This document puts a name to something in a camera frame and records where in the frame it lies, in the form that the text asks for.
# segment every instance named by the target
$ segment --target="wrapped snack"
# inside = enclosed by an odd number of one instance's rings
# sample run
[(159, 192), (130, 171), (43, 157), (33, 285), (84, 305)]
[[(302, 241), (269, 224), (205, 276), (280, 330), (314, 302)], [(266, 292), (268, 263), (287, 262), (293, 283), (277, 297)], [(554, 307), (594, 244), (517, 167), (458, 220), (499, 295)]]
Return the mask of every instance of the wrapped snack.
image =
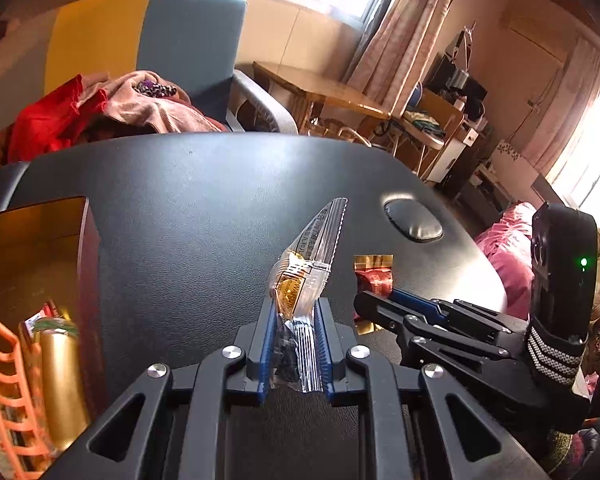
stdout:
[(58, 310), (56, 309), (56, 306), (53, 301), (47, 301), (42, 306), (40, 312), (37, 312), (29, 319), (24, 320), (24, 328), (27, 330), (29, 339), (33, 338), (33, 326), (35, 325), (36, 321), (42, 319), (43, 317), (58, 317)]
[(327, 283), (346, 205), (346, 198), (329, 202), (271, 269), (269, 291), (278, 311), (272, 386), (288, 384), (304, 393), (322, 389), (314, 301)]
[(33, 327), (34, 402), (44, 414), (54, 454), (66, 450), (90, 424), (78, 357), (77, 326), (41, 317)]
[[(353, 270), (358, 280), (358, 292), (368, 290), (383, 298), (388, 298), (394, 288), (392, 267), (394, 256), (392, 254), (362, 254), (354, 257)], [(353, 321), (356, 324), (358, 335), (368, 334), (382, 327), (362, 319), (354, 313)]]

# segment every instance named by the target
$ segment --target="pink bedding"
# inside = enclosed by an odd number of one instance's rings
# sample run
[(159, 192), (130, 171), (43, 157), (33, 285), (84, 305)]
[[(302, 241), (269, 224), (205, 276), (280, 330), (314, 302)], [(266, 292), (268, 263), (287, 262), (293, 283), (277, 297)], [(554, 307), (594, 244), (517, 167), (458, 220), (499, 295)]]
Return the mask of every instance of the pink bedding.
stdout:
[(506, 313), (527, 319), (531, 302), (531, 219), (536, 212), (528, 202), (509, 207), (499, 222), (475, 242), (496, 270), (507, 293)]

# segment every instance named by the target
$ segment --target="curtain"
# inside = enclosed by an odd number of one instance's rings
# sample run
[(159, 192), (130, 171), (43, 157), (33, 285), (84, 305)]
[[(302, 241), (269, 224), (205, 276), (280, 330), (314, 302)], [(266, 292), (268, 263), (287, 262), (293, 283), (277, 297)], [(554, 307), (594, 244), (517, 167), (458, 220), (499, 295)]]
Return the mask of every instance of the curtain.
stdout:
[(358, 47), (351, 58), (349, 67), (344, 75), (343, 81), (348, 81), (353, 74), (355, 67), (358, 65), (360, 58), (365, 53), (366, 48), (369, 46), (371, 39), (375, 36), (376, 32), (380, 28), (382, 19), (386, 16), (387, 11), (391, 7), (394, 0), (374, 0), (371, 5), (371, 10), (366, 16), (365, 23), (362, 28), (362, 37), (358, 42)]
[(552, 184), (582, 138), (581, 121), (600, 95), (600, 51), (578, 38), (555, 96), (522, 156)]
[(436, 43), (450, 0), (394, 0), (348, 84), (401, 116)]

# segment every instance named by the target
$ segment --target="gold cylinder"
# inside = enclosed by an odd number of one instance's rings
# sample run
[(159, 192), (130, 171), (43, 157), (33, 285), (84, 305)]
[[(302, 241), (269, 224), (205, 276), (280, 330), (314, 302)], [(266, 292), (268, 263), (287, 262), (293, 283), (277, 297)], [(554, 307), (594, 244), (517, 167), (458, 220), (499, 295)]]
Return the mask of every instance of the gold cylinder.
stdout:
[(64, 330), (44, 330), (36, 334), (36, 340), (49, 438), (57, 451), (64, 451), (90, 423), (80, 379), (78, 338)]

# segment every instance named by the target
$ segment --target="black table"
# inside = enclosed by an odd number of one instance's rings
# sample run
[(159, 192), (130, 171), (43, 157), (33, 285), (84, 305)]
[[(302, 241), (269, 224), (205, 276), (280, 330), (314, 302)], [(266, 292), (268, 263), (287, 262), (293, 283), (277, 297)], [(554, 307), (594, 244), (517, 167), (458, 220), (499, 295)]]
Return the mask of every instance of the black table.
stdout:
[[(381, 150), (275, 134), (154, 135), (40, 156), (10, 173), (9, 207), (77, 194), (91, 201), (112, 398), (152, 363), (181, 367), (232, 343), (256, 320), (277, 257), (339, 196), (349, 204), (324, 293), (337, 322), (352, 324), (355, 254), (394, 254), (395, 285), (426, 298), (495, 310), (506, 302), (498, 275), (443, 203)], [(443, 237), (405, 238), (383, 209), (398, 197), (424, 204)], [(398, 361), (390, 333), (360, 340)], [(353, 409), (274, 390), (263, 409), (233, 412), (230, 477), (356, 478), (356, 428)]]

